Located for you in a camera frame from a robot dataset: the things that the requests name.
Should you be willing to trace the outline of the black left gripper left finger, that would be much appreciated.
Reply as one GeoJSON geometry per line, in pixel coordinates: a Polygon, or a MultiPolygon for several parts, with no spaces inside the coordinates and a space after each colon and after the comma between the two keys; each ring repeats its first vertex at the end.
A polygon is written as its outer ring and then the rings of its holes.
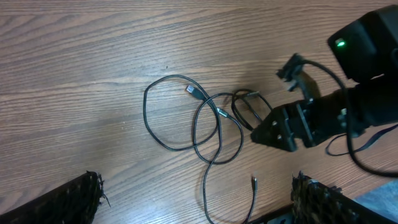
{"type": "Polygon", "coordinates": [[[1,215],[1,224],[92,224],[107,199],[100,173],[83,175],[1,215]]]}

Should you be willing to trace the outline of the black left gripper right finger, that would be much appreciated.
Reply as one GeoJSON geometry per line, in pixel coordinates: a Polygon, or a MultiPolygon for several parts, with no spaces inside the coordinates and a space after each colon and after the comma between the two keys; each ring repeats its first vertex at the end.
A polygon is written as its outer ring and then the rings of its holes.
{"type": "Polygon", "coordinates": [[[295,224],[395,224],[303,172],[292,179],[290,198],[295,224]]]}

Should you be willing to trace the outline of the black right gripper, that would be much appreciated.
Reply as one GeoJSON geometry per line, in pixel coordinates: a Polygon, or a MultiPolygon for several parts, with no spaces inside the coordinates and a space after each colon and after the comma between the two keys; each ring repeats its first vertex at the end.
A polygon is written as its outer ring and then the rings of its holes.
{"type": "Polygon", "coordinates": [[[294,137],[305,147],[315,147],[337,134],[346,132],[339,119],[346,108],[342,93],[332,93],[316,98],[312,103],[298,100],[274,108],[250,137],[252,142],[287,152],[297,150],[294,137]]]}

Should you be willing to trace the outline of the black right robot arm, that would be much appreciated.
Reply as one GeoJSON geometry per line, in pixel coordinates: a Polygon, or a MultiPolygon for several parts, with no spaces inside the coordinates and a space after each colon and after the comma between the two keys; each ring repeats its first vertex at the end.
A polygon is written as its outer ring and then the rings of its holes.
{"type": "MultiPolygon", "coordinates": [[[[328,39],[347,78],[353,137],[370,126],[397,122],[397,5],[371,11],[328,39]]],[[[257,144],[296,151],[296,139],[314,147],[346,132],[342,90],[321,96],[316,82],[303,70],[304,58],[293,54],[277,76],[293,81],[304,98],[275,107],[251,133],[257,144]]]]}

